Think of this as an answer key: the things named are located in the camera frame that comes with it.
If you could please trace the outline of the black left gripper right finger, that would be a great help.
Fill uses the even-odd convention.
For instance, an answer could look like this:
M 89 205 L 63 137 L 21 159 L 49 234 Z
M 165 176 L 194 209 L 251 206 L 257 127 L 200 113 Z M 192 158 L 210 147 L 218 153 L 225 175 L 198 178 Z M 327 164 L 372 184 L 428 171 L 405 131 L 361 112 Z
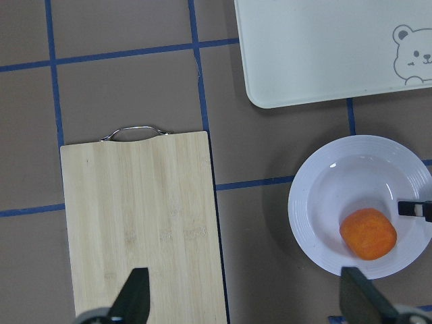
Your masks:
M 393 305 L 356 267 L 342 267 L 340 310 L 347 323 L 430 323 L 425 311 Z

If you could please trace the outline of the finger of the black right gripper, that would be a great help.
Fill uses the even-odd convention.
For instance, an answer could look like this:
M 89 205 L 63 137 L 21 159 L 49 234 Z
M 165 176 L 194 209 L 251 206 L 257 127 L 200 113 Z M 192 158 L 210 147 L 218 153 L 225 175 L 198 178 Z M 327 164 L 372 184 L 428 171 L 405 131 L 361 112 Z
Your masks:
M 422 217 L 431 222 L 431 201 L 398 201 L 398 214 L 407 217 Z

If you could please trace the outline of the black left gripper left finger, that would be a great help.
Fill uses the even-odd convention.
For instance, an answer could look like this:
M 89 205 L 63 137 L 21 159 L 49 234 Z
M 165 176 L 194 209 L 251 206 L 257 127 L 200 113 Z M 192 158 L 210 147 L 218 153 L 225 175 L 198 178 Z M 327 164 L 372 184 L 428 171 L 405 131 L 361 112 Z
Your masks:
M 149 269 L 134 268 L 110 308 L 88 310 L 74 323 L 147 323 L 149 315 Z

